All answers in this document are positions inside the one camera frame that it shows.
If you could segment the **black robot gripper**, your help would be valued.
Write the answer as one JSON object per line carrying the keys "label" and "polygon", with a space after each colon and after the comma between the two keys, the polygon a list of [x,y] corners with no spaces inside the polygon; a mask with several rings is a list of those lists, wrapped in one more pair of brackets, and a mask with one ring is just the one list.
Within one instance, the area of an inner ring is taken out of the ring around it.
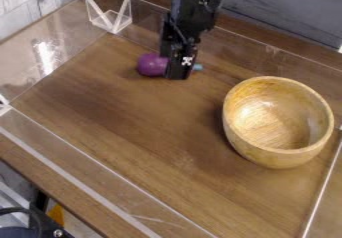
{"label": "black robot gripper", "polygon": [[[172,0],[163,20],[160,56],[168,58],[164,77],[186,80],[191,74],[200,34],[215,26],[222,0]],[[192,38],[187,43],[179,40]]]}

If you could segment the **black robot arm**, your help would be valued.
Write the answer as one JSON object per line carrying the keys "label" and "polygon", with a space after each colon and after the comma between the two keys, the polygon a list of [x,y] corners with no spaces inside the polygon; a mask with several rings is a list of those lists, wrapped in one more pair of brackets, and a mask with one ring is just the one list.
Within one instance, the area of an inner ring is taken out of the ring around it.
{"label": "black robot arm", "polygon": [[172,0],[163,19],[160,56],[168,59],[164,77],[188,78],[198,56],[200,35],[215,27],[222,0]]}

